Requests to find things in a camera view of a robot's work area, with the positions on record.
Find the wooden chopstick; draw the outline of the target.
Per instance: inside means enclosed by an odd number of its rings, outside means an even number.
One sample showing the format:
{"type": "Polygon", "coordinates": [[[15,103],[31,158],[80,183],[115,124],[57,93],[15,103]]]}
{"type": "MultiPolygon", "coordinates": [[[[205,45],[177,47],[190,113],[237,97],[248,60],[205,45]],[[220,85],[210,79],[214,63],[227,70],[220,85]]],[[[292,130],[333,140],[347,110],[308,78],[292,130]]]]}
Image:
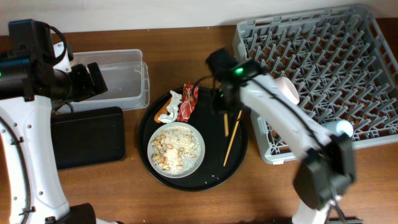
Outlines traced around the wooden chopstick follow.
{"type": "Polygon", "coordinates": [[[228,113],[224,114],[224,135],[227,138],[229,136],[229,118],[228,113]]]}
{"type": "Polygon", "coordinates": [[[230,137],[229,144],[228,144],[228,148],[227,148],[226,155],[225,155],[225,158],[224,158],[223,167],[226,166],[226,163],[227,163],[227,161],[228,161],[229,154],[230,154],[230,152],[231,152],[231,148],[232,148],[232,146],[233,146],[233,142],[234,142],[234,139],[235,139],[235,136],[236,136],[236,131],[237,131],[237,129],[238,129],[239,122],[240,122],[240,119],[241,119],[241,117],[242,117],[242,113],[243,113],[243,110],[240,110],[239,113],[238,113],[238,115],[237,115],[237,120],[236,120],[236,122],[235,122],[235,125],[234,125],[234,128],[233,128],[233,132],[232,132],[232,134],[230,135],[231,137],[230,137]]]}

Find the red snack wrapper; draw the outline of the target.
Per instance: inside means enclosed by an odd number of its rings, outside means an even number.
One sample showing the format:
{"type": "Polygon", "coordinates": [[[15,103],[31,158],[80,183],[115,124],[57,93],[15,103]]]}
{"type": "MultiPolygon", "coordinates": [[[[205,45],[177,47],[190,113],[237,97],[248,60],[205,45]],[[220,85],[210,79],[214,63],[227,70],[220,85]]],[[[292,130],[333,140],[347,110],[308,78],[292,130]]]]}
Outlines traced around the red snack wrapper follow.
{"type": "Polygon", "coordinates": [[[193,84],[184,84],[182,102],[178,111],[177,121],[187,123],[195,110],[198,100],[198,87],[193,84]]]}

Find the white tissue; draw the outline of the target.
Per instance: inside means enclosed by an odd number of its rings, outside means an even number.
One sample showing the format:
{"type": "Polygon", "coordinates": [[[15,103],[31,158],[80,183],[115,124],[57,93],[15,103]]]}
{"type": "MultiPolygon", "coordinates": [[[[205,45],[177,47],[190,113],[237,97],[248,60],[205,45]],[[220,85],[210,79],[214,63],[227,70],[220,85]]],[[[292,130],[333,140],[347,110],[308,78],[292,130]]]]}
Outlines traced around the white tissue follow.
{"type": "Polygon", "coordinates": [[[170,103],[166,106],[167,113],[161,113],[159,116],[159,120],[161,123],[172,123],[177,120],[179,105],[182,102],[182,95],[170,90],[170,94],[172,95],[170,98],[170,103]]]}

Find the white pink bowl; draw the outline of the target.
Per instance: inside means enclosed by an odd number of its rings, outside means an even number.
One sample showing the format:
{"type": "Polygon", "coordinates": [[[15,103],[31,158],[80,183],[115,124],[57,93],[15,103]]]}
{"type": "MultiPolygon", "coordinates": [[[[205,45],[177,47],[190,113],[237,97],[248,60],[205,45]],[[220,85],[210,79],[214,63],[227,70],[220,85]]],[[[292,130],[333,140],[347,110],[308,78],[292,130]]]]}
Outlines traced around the white pink bowl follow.
{"type": "Polygon", "coordinates": [[[283,95],[288,98],[293,104],[298,105],[300,97],[294,84],[287,77],[279,77],[274,80],[283,95]]]}

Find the orange sausage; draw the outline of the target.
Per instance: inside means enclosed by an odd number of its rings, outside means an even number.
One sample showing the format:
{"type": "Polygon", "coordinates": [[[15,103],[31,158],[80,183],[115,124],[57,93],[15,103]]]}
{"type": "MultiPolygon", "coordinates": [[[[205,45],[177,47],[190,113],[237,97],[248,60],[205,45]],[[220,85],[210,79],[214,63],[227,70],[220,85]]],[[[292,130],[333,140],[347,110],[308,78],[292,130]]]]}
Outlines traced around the orange sausage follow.
{"type": "Polygon", "coordinates": [[[155,114],[154,116],[154,121],[156,123],[161,123],[161,120],[159,119],[162,114],[168,115],[169,111],[167,110],[168,105],[170,104],[172,98],[169,98],[168,101],[161,107],[161,109],[155,114]]]}

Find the light blue cup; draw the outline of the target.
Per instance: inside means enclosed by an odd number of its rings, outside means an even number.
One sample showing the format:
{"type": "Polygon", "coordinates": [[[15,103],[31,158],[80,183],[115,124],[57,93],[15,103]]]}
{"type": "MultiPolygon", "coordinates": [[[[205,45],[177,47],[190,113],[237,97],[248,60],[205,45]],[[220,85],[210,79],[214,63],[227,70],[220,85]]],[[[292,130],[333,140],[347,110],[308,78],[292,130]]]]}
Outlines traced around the light blue cup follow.
{"type": "Polygon", "coordinates": [[[346,134],[351,138],[354,133],[352,124],[347,120],[330,121],[327,123],[323,123],[322,126],[327,128],[336,136],[346,134]]]}

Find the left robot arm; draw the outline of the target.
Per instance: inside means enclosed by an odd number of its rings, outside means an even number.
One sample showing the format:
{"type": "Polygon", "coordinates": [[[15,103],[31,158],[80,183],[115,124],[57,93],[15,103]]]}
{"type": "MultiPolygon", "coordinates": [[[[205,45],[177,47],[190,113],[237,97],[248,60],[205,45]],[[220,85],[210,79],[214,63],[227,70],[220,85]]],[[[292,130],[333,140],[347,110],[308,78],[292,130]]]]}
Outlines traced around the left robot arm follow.
{"type": "Polygon", "coordinates": [[[71,65],[63,34],[61,51],[45,22],[9,23],[11,48],[1,54],[1,144],[11,190],[11,223],[99,223],[93,207],[70,206],[53,151],[52,110],[106,92],[96,63],[71,65]]]}

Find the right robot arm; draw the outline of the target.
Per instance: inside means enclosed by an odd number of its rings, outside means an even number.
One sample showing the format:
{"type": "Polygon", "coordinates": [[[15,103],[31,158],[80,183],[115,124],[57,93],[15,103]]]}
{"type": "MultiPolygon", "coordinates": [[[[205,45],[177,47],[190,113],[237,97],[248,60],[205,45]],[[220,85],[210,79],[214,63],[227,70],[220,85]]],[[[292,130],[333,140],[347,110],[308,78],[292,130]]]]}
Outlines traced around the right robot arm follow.
{"type": "Polygon", "coordinates": [[[300,204],[291,223],[325,223],[331,210],[347,223],[338,202],[357,180],[352,139],[309,117],[255,60],[238,63],[228,50],[219,49],[206,64],[220,84],[215,111],[250,108],[275,129],[299,161],[293,185],[300,204]]]}

